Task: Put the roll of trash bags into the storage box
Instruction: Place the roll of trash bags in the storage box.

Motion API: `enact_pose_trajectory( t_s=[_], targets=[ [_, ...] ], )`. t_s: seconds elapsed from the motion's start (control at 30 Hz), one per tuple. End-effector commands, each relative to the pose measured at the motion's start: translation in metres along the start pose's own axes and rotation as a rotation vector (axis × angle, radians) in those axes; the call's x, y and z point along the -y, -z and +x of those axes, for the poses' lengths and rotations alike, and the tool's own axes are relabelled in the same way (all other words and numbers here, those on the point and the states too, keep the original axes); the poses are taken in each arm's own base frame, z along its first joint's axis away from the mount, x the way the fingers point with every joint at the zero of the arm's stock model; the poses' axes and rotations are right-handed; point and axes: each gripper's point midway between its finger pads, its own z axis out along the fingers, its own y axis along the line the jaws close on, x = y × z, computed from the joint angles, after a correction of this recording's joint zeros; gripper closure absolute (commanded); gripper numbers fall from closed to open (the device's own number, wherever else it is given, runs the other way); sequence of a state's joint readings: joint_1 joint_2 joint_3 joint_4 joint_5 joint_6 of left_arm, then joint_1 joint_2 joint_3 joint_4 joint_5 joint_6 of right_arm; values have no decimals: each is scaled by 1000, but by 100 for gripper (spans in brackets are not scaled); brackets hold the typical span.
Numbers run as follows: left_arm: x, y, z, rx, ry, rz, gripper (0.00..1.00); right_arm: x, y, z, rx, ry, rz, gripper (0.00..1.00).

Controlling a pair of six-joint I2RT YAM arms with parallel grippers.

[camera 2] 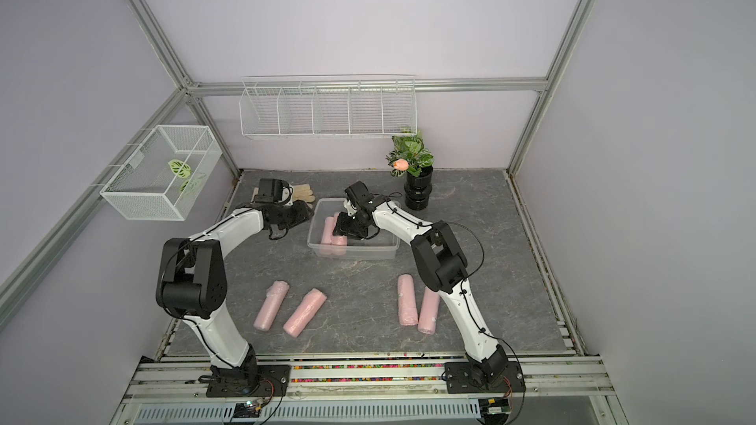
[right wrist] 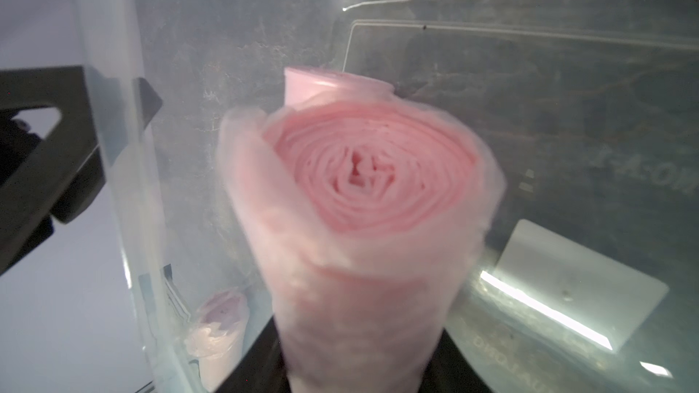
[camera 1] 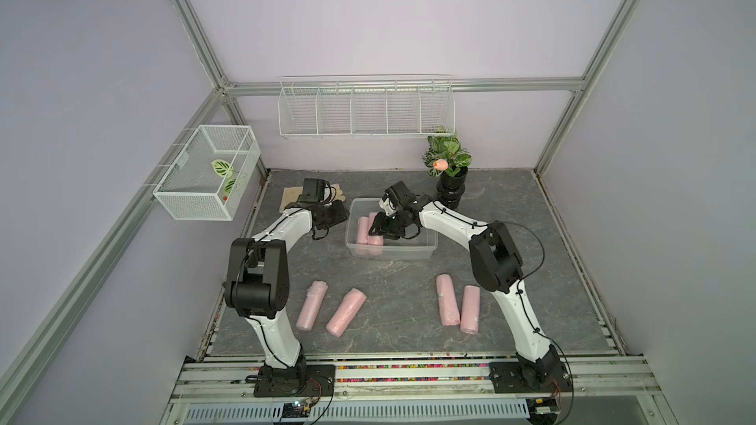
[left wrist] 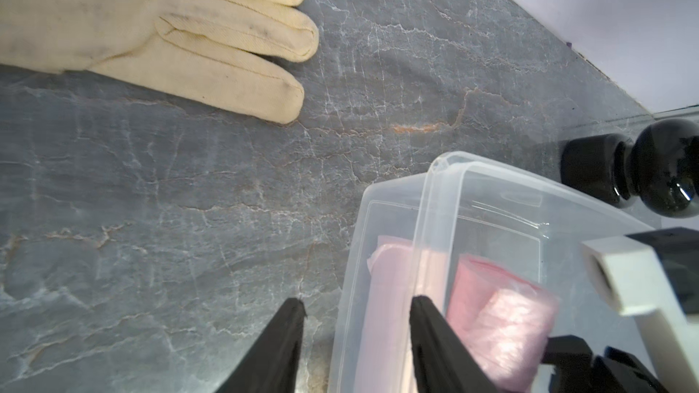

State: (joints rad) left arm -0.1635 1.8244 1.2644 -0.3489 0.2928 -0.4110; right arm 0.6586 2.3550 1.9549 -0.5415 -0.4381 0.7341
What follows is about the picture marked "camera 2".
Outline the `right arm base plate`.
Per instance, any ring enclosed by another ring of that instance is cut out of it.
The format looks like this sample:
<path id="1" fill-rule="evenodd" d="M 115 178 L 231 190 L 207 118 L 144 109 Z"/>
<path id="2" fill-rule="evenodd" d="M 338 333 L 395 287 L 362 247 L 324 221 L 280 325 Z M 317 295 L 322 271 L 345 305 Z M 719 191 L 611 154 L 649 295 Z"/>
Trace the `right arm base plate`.
<path id="1" fill-rule="evenodd" d="M 469 362 L 447 362 L 441 374 L 449 394 L 512 395 L 526 391 L 520 364 L 508 362 L 500 371 L 485 373 Z"/>

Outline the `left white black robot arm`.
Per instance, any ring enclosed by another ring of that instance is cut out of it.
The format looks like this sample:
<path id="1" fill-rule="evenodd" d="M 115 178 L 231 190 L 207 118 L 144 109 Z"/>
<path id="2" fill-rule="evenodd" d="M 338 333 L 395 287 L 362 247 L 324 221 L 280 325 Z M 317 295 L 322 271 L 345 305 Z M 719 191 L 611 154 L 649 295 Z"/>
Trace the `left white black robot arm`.
<path id="1" fill-rule="evenodd" d="M 254 348 L 240 334 L 228 307 L 226 257 L 247 239 L 276 230 L 289 231 L 308 222 L 310 203 L 250 204 L 234 210 L 212 227 L 188 238 L 165 242 L 159 262 L 156 300 L 197 336 L 217 377 L 251 380 L 258 374 Z"/>

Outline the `slanted pink bag roll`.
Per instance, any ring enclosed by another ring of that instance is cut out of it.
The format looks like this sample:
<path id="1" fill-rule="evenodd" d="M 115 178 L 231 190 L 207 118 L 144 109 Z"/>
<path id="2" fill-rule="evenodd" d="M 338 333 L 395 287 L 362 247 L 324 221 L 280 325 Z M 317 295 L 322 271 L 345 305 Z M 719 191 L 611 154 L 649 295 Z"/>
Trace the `slanted pink bag roll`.
<path id="1" fill-rule="evenodd" d="M 336 220 L 334 219 L 334 216 L 327 216 L 327 218 L 325 218 L 319 248 L 319 254 L 321 256 L 329 256 L 333 253 L 333 230 L 335 223 Z"/>

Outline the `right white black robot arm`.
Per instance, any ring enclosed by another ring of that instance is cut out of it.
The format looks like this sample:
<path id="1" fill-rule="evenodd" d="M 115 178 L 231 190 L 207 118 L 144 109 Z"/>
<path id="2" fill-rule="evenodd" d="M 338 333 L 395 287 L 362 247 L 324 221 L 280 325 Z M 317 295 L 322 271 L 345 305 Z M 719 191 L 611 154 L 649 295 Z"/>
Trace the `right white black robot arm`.
<path id="1" fill-rule="evenodd" d="M 358 181 L 345 190 L 345 210 L 334 234 L 366 240 L 370 229 L 389 232 L 411 247 L 419 277 L 439 294 L 464 342 L 471 375 L 484 385 L 504 381 L 510 361 L 474 300 L 468 260 L 450 224 L 428 222 L 401 209 L 390 197 L 370 192 Z"/>

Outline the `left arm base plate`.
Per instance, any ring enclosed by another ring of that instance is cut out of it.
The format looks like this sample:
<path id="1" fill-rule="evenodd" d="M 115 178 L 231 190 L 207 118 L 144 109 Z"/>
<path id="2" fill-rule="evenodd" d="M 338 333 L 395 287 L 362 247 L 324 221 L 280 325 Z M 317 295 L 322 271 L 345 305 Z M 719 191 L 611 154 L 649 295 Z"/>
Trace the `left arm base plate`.
<path id="1" fill-rule="evenodd" d="M 207 397 L 283 397 L 291 379 L 291 366 L 257 365 L 251 374 L 243 376 L 234 370 L 212 367 L 210 375 L 202 375 L 198 382 L 207 386 Z"/>

